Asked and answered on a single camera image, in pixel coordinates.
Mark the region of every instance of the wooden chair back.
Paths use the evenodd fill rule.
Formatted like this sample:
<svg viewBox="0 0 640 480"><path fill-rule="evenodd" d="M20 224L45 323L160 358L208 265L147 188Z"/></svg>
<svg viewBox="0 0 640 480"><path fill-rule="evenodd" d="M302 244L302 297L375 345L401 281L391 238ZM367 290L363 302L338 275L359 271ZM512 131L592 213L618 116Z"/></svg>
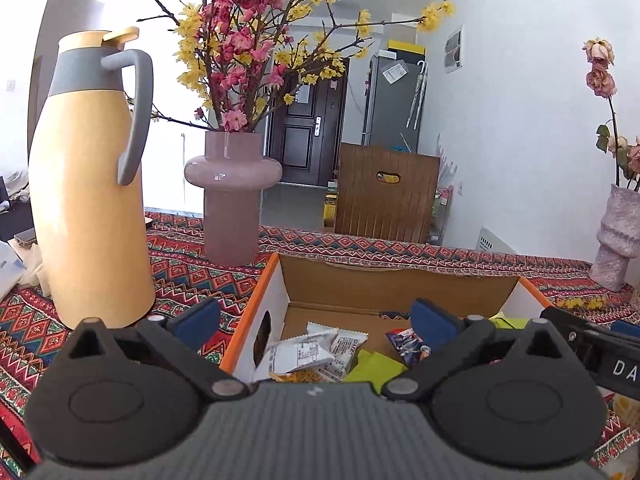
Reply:
<svg viewBox="0 0 640 480"><path fill-rule="evenodd" d="M426 243L439 170L436 156L343 144L335 232Z"/></svg>

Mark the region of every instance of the gray thermos handle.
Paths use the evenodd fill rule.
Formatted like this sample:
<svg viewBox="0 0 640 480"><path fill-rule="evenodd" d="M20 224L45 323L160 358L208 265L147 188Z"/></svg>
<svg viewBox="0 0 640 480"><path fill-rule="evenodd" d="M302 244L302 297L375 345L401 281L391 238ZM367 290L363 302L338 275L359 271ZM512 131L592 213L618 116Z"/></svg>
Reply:
<svg viewBox="0 0 640 480"><path fill-rule="evenodd" d="M102 58L105 70L121 70L126 66L136 69L136 103L129 143L118 160L118 184L121 186L131 184L138 172L149 133L154 98L154 66L149 54L141 50L123 50Z"/></svg>

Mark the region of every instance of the circular gripper cap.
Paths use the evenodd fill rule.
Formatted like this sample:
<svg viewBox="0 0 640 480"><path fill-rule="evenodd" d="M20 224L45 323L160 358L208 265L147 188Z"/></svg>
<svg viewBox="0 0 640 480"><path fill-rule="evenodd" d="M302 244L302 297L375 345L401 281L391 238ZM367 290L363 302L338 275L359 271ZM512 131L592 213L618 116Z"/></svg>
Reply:
<svg viewBox="0 0 640 480"><path fill-rule="evenodd" d="M34 390L26 423L57 462L112 467L151 459L196 425L189 384L161 368L92 356L70 360Z"/></svg>
<svg viewBox="0 0 640 480"><path fill-rule="evenodd" d="M606 416L584 370L542 356L454 375L434 394L431 413L465 454L522 469L588 460Z"/></svg>

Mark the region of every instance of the gray thermos band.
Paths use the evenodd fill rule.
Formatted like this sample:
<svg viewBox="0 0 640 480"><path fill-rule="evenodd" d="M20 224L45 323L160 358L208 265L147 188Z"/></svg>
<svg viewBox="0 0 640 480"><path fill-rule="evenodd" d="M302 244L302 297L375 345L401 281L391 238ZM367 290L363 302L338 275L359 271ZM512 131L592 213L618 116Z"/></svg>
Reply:
<svg viewBox="0 0 640 480"><path fill-rule="evenodd" d="M111 46L75 48L58 56L49 95L83 90L124 92L122 69L136 69L136 104L127 149L118 160L118 184L128 186L138 172L151 120L154 96L154 67L149 54Z"/></svg>
<svg viewBox="0 0 640 480"><path fill-rule="evenodd" d="M154 98L154 66L151 57L141 50L123 50L103 57L102 67L120 71L126 66L136 69L136 103L133 109L133 124L126 150L118 161L118 184L128 186L138 172L142 153L145 151L146 136L149 133L151 109Z"/></svg>

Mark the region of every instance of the leaf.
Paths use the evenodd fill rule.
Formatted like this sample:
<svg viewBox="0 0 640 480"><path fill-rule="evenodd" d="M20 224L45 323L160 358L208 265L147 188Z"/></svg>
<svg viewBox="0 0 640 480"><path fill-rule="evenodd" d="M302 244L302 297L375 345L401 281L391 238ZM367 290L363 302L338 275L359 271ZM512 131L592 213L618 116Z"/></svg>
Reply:
<svg viewBox="0 0 640 480"><path fill-rule="evenodd" d="M598 136L598 140L596 141L596 147L599 150L607 153L607 146L609 145L609 137L605 137L604 135Z"/></svg>
<svg viewBox="0 0 640 480"><path fill-rule="evenodd" d="M618 165L626 171L626 149L618 148Z"/></svg>
<svg viewBox="0 0 640 480"><path fill-rule="evenodd" d="M609 131L609 128L607 128L606 124L601 124L600 126L598 126L598 129L596 130L596 135L604 136L604 137L607 137L607 139L609 139L609 137L611 136L611 132Z"/></svg>
<svg viewBox="0 0 640 480"><path fill-rule="evenodd" d="M635 180L636 176L638 176L638 174L635 171L631 171L628 166L623 168L623 174L627 180Z"/></svg>

